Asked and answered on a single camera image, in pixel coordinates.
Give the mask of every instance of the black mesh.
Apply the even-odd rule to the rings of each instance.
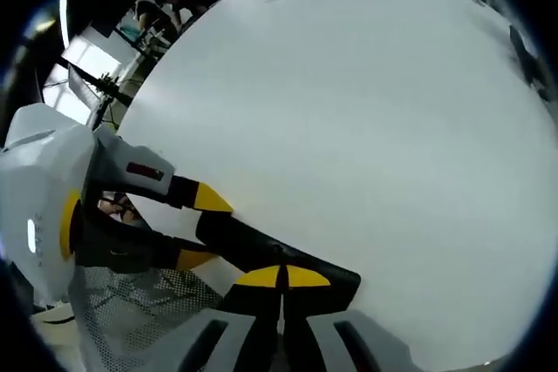
[[[107,267],[76,267],[70,299],[85,366],[128,371],[143,366],[139,353],[222,298],[189,271],[115,274]]]

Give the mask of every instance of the hand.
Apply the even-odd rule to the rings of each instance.
[[[124,208],[120,205],[114,205],[112,202],[107,202],[106,200],[99,201],[99,209],[106,213],[107,215],[111,215],[113,213],[120,213]]]

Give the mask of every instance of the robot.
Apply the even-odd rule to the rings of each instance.
[[[20,108],[0,153],[0,182],[8,257],[41,295],[69,298],[91,369],[267,371],[279,344],[294,371],[419,371],[406,345],[348,310],[358,274],[240,222],[210,186],[175,175],[104,126],[92,132],[43,104]],[[195,234],[204,244],[113,220],[98,209],[104,191],[201,211]],[[245,274],[222,298],[203,291],[211,303],[184,315],[177,301],[192,295],[177,297],[169,275],[196,281],[189,270],[217,256]],[[91,269],[109,278],[95,292]],[[99,295],[110,292],[119,303],[109,307]],[[127,315],[143,320],[118,325]],[[118,327],[125,333],[116,338]]]

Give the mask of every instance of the white table surface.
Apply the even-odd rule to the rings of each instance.
[[[555,126],[472,0],[223,0],[120,127],[236,217],[359,272],[352,306],[424,370],[507,354],[556,260]],[[134,199],[193,238],[197,214]],[[202,276],[225,292],[222,260]]]

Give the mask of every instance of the window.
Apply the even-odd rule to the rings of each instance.
[[[96,45],[82,37],[74,37],[63,57],[95,78],[103,73],[113,74],[120,63]],[[66,117],[85,124],[91,110],[70,90],[67,84],[68,70],[56,64],[43,88],[44,102]]]

